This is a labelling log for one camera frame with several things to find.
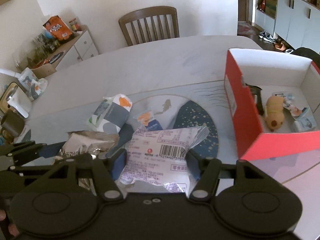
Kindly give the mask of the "beige silver snack bag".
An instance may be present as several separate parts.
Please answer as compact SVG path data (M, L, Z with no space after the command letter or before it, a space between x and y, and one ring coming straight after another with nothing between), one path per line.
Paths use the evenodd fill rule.
M119 135L96 131L68 132L68 140L64 143L55 160L74 158L83 154L98 157L102 153L117 146Z

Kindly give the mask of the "pink white snack packet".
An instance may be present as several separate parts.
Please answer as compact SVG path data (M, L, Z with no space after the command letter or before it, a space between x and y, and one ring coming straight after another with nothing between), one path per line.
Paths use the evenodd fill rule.
M143 181L170 193L188 194L190 178L185 158L208 134L206 126L134 133L119 182L131 185Z

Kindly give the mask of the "patterned tissue paper pack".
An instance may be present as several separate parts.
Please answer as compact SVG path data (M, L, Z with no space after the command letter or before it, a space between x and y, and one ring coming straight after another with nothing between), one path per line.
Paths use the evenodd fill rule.
M105 96L89 118L88 124L97 132L119 133L128 119L132 105L132 101L124 94Z

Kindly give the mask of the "small orange blue tissue packet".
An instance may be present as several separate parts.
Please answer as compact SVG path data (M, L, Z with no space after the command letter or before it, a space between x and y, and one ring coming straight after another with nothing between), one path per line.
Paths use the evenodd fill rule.
M152 110L146 110L136 114L133 119L136 122L136 128L139 131L161 131L163 130L159 121L155 118L155 115Z

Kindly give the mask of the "black object in box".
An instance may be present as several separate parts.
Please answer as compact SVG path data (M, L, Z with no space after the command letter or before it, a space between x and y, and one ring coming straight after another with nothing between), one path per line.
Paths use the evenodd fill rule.
M264 108L263 108L263 104L262 104L262 99L261 99L261 91L262 89L258 86L253 86L253 85L249 85L247 84L247 86L249 87L255 106L258 110L258 114L260 116L264 115Z

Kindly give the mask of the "dark grey cup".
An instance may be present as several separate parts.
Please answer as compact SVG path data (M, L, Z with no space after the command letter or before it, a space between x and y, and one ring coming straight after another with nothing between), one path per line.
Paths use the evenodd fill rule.
M25 122L16 112L9 109L1 119L1 126L16 138L22 133Z

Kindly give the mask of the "yellow plush toy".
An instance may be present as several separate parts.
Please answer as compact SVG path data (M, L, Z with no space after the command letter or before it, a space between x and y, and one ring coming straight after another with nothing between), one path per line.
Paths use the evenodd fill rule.
M265 122L267 127L273 132L282 127L284 116L284 98L281 96L271 96L265 106Z

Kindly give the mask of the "red white cardboard box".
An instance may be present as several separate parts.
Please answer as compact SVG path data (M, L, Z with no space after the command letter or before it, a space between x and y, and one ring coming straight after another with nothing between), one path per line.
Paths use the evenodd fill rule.
M224 86L239 158L319 149L319 68L311 59L232 48Z

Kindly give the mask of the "white mug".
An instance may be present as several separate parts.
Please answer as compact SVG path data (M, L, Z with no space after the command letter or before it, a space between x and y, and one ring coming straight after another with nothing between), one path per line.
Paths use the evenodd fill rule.
M33 104L18 85L9 90L5 99L21 116L24 118L29 117L29 112L31 111Z

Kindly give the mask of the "white sideboard cabinet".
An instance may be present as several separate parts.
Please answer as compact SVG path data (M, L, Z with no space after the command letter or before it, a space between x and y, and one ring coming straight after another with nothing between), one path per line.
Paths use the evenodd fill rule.
M82 25L81 29L81 32L74 33L75 37L72 40L61 45L53 54L48 56L48 60L50 61L61 54L58 59L52 63L48 62L47 64L32 69L38 79L48 77L58 70L63 70L99 55L88 27Z

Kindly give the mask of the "light blue small carton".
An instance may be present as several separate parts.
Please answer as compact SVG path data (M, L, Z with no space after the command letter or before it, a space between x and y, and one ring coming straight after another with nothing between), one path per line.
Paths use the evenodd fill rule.
M309 107L303 108L302 113L294 117L294 120L293 130L295 132L313 131L317 127L316 120Z

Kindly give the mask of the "orange snack bag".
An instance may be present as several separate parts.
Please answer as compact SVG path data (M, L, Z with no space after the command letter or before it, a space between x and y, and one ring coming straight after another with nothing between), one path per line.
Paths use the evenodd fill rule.
M61 43L68 42L74 37L71 29L57 15L52 16L43 27Z

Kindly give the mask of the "brown wooden chair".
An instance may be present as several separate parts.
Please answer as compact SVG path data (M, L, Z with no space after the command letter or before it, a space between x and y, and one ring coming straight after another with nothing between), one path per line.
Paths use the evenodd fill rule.
M175 7L139 9L124 15L118 23L128 46L180 36Z

